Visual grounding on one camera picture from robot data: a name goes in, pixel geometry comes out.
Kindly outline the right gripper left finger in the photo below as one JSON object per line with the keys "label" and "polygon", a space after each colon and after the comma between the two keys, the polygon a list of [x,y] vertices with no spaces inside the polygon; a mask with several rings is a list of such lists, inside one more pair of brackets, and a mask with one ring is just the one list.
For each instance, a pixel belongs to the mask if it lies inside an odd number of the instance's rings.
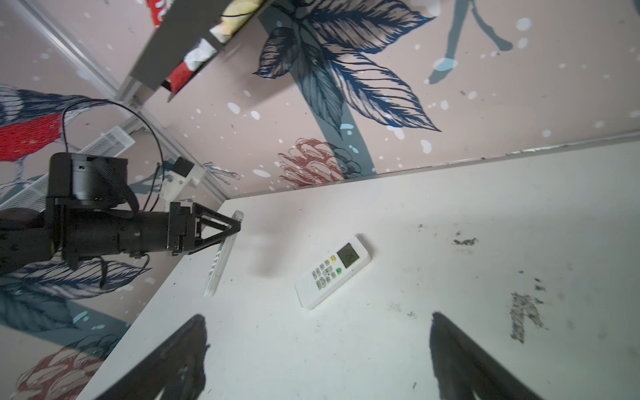
{"label": "right gripper left finger", "polygon": [[197,399],[205,389],[208,351],[205,317],[196,314],[100,399]]}

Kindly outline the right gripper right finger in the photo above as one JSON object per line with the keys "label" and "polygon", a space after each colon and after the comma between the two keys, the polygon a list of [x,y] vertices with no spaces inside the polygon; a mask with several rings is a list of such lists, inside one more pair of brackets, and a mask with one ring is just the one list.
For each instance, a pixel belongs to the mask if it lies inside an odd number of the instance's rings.
{"label": "right gripper right finger", "polygon": [[441,399],[539,399],[442,313],[434,313],[429,337]]}

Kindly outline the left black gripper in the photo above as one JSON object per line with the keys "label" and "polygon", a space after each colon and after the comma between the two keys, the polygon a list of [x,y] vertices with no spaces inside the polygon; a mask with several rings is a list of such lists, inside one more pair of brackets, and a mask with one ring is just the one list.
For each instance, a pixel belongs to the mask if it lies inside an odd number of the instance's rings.
{"label": "left black gripper", "polygon": [[[128,186],[128,162],[56,153],[49,162],[45,226],[72,269],[85,260],[127,253],[195,254],[239,233],[241,222],[199,203],[144,212]],[[217,233],[203,236],[206,228]]]}

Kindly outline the white remote grey buttons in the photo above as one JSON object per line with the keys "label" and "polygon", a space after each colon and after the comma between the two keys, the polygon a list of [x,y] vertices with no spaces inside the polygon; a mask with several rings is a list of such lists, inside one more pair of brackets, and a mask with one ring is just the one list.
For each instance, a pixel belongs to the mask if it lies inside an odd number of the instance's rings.
{"label": "white remote grey buttons", "polygon": [[213,260],[213,265],[211,266],[208,273],[208,279],[205,284],[203,296],[211,298],[217,292],[237,236],[238,233],[234,233],[222,240],[219,244],[218,251]]}

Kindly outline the white remote green buttons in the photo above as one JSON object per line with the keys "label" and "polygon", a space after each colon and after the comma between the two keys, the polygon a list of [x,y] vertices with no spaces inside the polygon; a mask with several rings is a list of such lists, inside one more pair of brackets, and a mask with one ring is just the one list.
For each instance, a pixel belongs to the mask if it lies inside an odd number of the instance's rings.
{"label": "white remote green buttons", "polygon": [[369,265],[372,259],[359,236],[353,235],[325,258],[303,268],[294,287],[302,308],[312,310]]}

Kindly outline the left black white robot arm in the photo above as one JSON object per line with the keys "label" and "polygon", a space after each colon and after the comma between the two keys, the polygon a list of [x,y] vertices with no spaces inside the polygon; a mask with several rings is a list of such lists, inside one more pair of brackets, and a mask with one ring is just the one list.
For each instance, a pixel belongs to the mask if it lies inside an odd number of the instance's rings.
{"label": "left black white robot arm", "polygon": [[240,221],[195,203],[145,212],[127,183],[125,158],[56,153],[45,209],[1,212],[1,273],[60,254],[75,270],[83,261],[126,253],[193,254],[239,233]]}

